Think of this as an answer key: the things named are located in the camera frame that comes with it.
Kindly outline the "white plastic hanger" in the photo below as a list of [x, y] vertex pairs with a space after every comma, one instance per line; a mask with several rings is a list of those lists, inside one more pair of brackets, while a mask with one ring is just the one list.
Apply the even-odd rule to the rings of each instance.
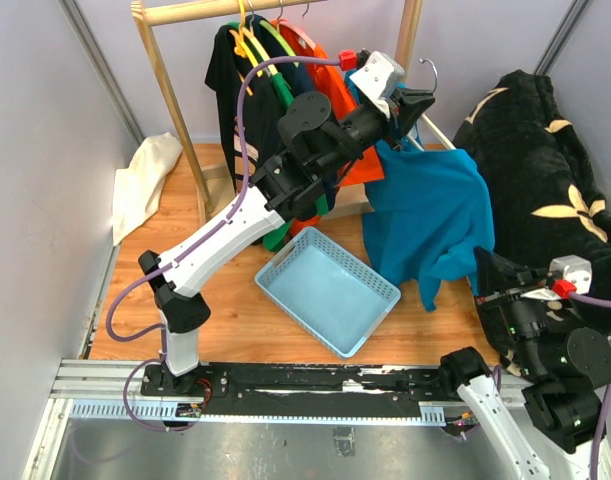
[[[409, 67], [410, 58], [409, 57], [401, 57], [396, 55], [397, 62], [400, 63], [405, 69]], [[432, 70], [433, 75], [433, 84], [431, 88], [431, 93], [434, 94], [438, 87], [438, 71], [435, 63], [427, 58], [419, 58], [418, 61], [421, 64], [428, 64]], [[442, 132], [442, 130], [426, 115], [421, 115], [422, 123], [431, 131], [434, 137], [440, 142], [440, 144], [445, 147], [447, 150], [455, 150], [456, 147], [452, 143], [452, 141]]]

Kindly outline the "teal blue t shirt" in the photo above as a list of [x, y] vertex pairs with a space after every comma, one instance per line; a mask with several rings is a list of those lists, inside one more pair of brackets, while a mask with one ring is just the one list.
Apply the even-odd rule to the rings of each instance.
[[365, 186], [373, 210], [362, 217], [364, 247], [390, 283], [416, 281], [431, 312], [443, 282], [477, 284], [474, 251], [495, 247], [488, 186], [463, 149], [421, 151], [408, 139], [375, 149], [384, 177]]

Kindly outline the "orange t shirt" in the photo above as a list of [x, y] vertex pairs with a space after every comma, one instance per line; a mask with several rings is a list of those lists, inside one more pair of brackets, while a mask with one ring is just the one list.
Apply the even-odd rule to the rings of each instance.
[[[319, 48], [316, 58], [327, 58], [328, 55], [320, 45]], [[336, 67], [308, 64], [306, 68], [313, 80], [314, 87], [329, 98], [334, 115], [338, 120], [343, 119], [356, 108], [357, 103]], [[352, 166], [340, 182], [340, 187], [370, 183], [383, 180], [384, 177], [384, 171], [376, 150], [371, 147], [364, 152], [363, 158]], [[295, 235], [306, 226], [316, 225], [323, 215], [334, 208], [337, 193], [335, 183], [336, 181], [333, 181], [332, 188], [326, 191], [325, 196], [319, 198], [314, 206], [314, 216], [311, 219], [293, 220], [289, 229], [282, 227], [280, 232]]]

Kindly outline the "pink plastic hanger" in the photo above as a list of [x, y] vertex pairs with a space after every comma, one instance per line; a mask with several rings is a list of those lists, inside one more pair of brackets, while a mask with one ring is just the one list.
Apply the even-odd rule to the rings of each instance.
[[302, 27], [284, 19], [283, 11], [280, 11], [279, 16], [272, 21], [272, 24], [297, 55], [316, 57], [319, 53], [319, 45]]

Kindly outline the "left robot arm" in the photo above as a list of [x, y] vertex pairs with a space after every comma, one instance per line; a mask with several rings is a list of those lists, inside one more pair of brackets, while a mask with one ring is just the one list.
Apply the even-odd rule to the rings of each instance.
[[140, 256], [165, 327], [168, 388], [185, 396], [198, 386], [198, 332], [211, 314], [201, 290], [209, 278], [247, 246], [303, 215], [337, 171], [354, 165], [365, 150], [381, 140], [402, 140], [434, 101], [428, 90], [396, 87], [337, 119], [323, 93], [299, 95], [277, 123], [280, 149], [255, 169], [233, 203], [176, 247]]

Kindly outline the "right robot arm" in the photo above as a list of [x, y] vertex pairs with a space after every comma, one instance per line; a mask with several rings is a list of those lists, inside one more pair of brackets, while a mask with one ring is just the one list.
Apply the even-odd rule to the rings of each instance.
[[514, 479], [597, 479], [611, 401], [611, 346], [586, 326], [551, 326], [548, 312], [568, 300], [611, 309], [589, 296], [592, 266], [576, 255], [531, 269], [481, 247], [477, 313], [488, 342], [516, 365], [533, 426], [545, 437], [533, 448], [501, 398], [480, 353], [467, 347], [443, 356], [440, 392], [462, 400]]

